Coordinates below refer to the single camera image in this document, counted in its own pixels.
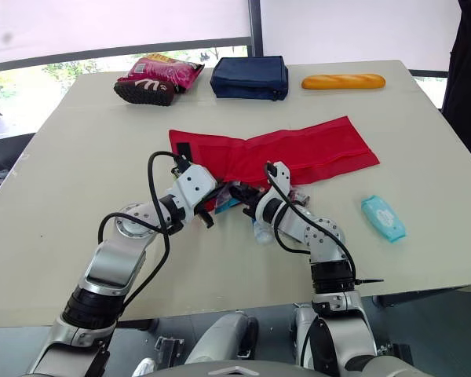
window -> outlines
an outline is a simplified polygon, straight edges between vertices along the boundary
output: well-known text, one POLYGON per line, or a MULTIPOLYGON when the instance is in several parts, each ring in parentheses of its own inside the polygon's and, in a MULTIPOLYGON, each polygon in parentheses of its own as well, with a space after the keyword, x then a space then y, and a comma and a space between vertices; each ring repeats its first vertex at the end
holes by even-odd
POLYGON ((444 77, 419 76, 415 76, 414 79, 434 105, 437 108, 441 108, 445 98, 445 90, 447 89, 447 79, 444 77))
MULTIPOLYGON (((214 67, 222 57, 246 57, 246 46, 168 51, 179 60, 214 67)), ((63 63, 0 71, 0 137, 36 132, 60 103, 78 75, 106 71, 128 71, 145 53, 65 61, 63 63)))

white curtain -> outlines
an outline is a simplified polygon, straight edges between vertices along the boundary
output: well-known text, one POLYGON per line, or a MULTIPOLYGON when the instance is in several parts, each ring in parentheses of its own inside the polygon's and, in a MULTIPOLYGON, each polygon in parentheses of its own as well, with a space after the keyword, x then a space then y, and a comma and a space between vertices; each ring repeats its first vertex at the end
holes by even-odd
POLYGON ((398 59, 447 71, 457 0, 261 0, 265 55, 287 64, 398 59))
POLYGON ((0 0, 0 63, 248 36, 247 0, 0 0))

person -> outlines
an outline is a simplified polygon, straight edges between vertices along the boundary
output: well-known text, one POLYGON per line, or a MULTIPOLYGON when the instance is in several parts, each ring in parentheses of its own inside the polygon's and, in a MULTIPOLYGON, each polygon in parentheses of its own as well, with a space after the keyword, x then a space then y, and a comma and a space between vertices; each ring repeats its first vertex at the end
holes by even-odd
POLYGON ((461 22, 451 51, 442 113, 471 152, 471 0, 458 0, 461 22))

red fabric bag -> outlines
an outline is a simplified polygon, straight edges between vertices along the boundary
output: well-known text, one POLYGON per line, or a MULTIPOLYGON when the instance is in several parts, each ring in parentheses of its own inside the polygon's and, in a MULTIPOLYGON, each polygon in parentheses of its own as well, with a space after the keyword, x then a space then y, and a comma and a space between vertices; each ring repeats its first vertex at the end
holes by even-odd
POLYGON ((302 130, 279 130, 248 140, 170 130, 171 149, 215 178, 268 187, 267 161, 282 161, 291 184, 302 185, 379 164, 347 116, 302 130))

blue pouch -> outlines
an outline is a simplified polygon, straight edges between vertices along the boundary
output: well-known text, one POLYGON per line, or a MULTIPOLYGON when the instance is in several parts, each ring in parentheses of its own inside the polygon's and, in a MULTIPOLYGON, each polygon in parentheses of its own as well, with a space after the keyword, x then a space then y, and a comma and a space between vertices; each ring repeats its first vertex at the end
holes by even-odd
POLYGON ((288 68, 283 57, 222 57, 210 83, 217 98, 283 100, 288 68))

